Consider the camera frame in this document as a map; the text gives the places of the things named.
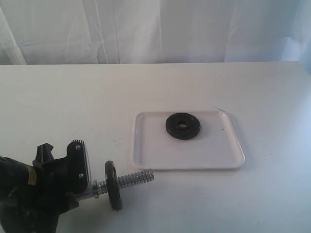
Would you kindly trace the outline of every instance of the white curtain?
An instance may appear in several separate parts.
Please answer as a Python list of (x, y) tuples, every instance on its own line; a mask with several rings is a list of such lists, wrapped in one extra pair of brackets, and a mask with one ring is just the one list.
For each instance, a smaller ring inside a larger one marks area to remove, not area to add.
[(0, 0), (0, 64), (300, 61), (311, 0)]

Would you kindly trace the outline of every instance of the black rubber washer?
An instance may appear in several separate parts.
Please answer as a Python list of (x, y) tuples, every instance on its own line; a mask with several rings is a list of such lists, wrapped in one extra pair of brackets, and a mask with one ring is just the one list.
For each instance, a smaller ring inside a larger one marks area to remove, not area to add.
[(199, 120), (188, 113), (171, 115), (167, 118), (165, 127), (170, 136), (181, 140), (192, 139), (200, 132)]
[(105, 163), (105, 173), (110, 205), (113, 210), (119, 211), (122, 209), (122, 200), (117, 183), (118, 177), (116, 169), (112, 161), (107, 161)]

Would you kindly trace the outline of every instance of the silver screw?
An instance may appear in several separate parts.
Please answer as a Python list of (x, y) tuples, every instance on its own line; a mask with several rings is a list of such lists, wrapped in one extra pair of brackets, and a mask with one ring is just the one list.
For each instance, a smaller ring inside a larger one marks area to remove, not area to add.
[[(117, 183), (119, 189), (128, 188), (131, 186), (135, 186), (138, 184), (146, 183), (153, 181), (155, 176), (152, 171), (139, 171), (136, 173), (132, 173), (129, 175), (121, 176), (117, 178)], [(75, 195), (74, 198), (76, 201), (88, 199), (88, 198), (98, 198), (100, 194), (107, 193), (107, 183), (106, 181), (93, 181), (92, 185), (90, 185), (87, 190), (79, 195)]]

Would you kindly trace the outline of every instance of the table surface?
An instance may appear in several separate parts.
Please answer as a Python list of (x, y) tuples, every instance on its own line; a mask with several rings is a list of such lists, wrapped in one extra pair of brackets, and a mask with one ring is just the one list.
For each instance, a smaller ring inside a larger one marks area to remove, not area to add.
[(31, 163), (85, 140), (92, 178), (130, 161), (134, 116), (225, 110), (245, 154), (237, 170), (162, 171), (63, 214), (58, 233), (292, 233), (311, 229), (311, 77), (297, 62), (0, 66), (0, 155)]

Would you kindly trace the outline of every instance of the yellow label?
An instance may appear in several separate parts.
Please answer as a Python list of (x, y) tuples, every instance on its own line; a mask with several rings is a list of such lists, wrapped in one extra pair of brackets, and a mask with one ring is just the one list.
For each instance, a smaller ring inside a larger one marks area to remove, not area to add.
[(35, 183), (37, 182), (37, 174), (35, 172), (35, 169), (32, 166), (27, 166), (28, 169), (28, 184), (35, 186)]

